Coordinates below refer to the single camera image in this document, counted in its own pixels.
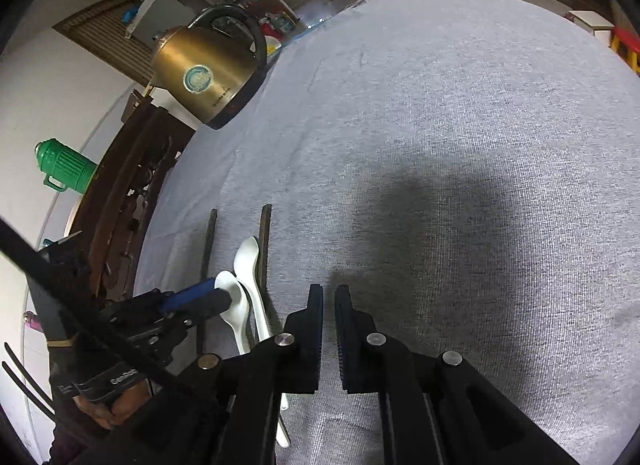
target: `green thermos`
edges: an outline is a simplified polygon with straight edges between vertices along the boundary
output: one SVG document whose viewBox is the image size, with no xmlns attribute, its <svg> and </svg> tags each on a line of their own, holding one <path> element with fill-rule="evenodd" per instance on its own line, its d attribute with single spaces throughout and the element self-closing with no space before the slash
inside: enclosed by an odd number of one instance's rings
<svg viewBox="0 0 640 465">
<path fill-rule="evenodd" d="M 97 167 L 86 156 L 82 156 L 55 138 L 41 141 L 36 145 L 36 159 L 38 168 L 46 174 L 44 185 L 58 192 L 71 188 L 84 194 Z M 50 178 L 59 181 L 62 186 L 56 185 Z"/>
</svg>

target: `thermos handle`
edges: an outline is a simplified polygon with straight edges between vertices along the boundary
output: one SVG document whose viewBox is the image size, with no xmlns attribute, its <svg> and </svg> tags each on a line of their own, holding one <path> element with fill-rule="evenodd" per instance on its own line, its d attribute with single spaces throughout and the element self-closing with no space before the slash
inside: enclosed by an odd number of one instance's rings
<svg viewBox="0 0 640 465">
<path fill-rule="evenodd" d="M 51 178 L 50 174 L 47 174 L 44 177 L 44 185 L 46 185 L 47 187 L 51 187 L 53 190 L 56 190 L 58 192 L 64 192 L 66 190 L 67 188 L 66 185 L 63 185 L 62 187 L 60 187 L 59 185 L 56 185 L 51 180 L 49 180 L 49 178 Z"/>
<path fill-rule="evenodd" d="M 210 28 L 213 21 L 220 17 L 233 17 L 247 26 L 254 38 L 255 60 L 257 61 L 258 69 L 264 68 L 267 65 L 267 41 L 264 39 L 258 21 L 240 6 L 219 4 L 205 8 L 191 21 L 187 28 Z"/>
</svg>

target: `white spoon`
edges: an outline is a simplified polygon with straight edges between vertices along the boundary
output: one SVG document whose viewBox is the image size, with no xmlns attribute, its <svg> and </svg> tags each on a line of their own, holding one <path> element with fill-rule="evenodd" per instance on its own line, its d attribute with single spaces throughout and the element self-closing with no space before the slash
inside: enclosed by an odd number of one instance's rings
<svg viewBox="0 0 640 465">
<path fill-rule="evenodd" d="M 238 281 L 246 288 L 251 297 L 251 304 L 254 306 L 255 326 L 258 330 L 258 339 L 261 341 L 271 338 L 271 330 L 267 323 L 267 314 L 264 311 L 262 296 L 258 290 L 258 284 L 255 282 L 255 267 L 258 263 L 258 242 L 254 237 L 245 239 L 240 245 L 234 258 L 234 271 Z M 289 400 L 287 395 L 282 395 L 280 400 L 280 410 L 286 411 L 289 408 Z"/>
<path fill-rule="evenodd" d="M 249 318 L 249 301 L 246 294 L 238 283 L 236 276 L 230 271 L 223 270 L 216 277 L 216 288 L 222 288 L 231 297 L 231 306 L 225 312 L 220 314 L 220 318 L 225 321 L 234 331 L 238 353 L 244 355 L 251 351 L 249 340 L 246 337 L 246 322 Z M 282 418 L 278 416 L 278 427 L 276 429 L 276 441 L 278 445 L 287 448 L 291 445 L 289 435 L 284 427 Z"/>
</svg>

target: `metal bolt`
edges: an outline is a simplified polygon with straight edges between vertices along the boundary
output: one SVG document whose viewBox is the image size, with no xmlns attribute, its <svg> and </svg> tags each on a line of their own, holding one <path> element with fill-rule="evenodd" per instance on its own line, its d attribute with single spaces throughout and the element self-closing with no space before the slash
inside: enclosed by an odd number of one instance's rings
<svg viewBox="0 0 640 465">
<path fill-rule="evenodd" d="M 382 333 L 369 333 L 367 342 L 372 346 L 382 346 L 386 342 L 386 337 Z"/>
<path fill-rule="evenodd" d="M 296 338 L 291 333 L 278 333 L 273 340 L 278 346 L 291 346 Z"/>
<path fill-rule="evenodd" d="M 442 361 L 448 366 L 459 366 L 462 364 L 462 355 L 457 351 L 445 351 L 442 354 Z"/>
<path fill-rule="evenodd" d="M 206 353 L 198 359 L 200 369 L 213 369 L 220 363 L 220 358 L 213 353 Z"/>
</svg>

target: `electric kettle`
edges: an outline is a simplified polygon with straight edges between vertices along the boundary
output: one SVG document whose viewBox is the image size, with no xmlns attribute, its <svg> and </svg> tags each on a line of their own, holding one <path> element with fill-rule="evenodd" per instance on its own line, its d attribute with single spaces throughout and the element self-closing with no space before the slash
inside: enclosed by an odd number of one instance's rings
<svg viewBox="0 0 640 465">
<path fill-rule="evenodd" d="M 255 55 L 211 27 L 233 17 L 254 38 Z M 168 90 L 191 114 L 218 129 L 254 96 L 266 76 L 267 45 L 258 22 L 233 4 L 206 8 L 188 26 L 168 30 L 156 43 L 150 85 Z"/>
</svg>

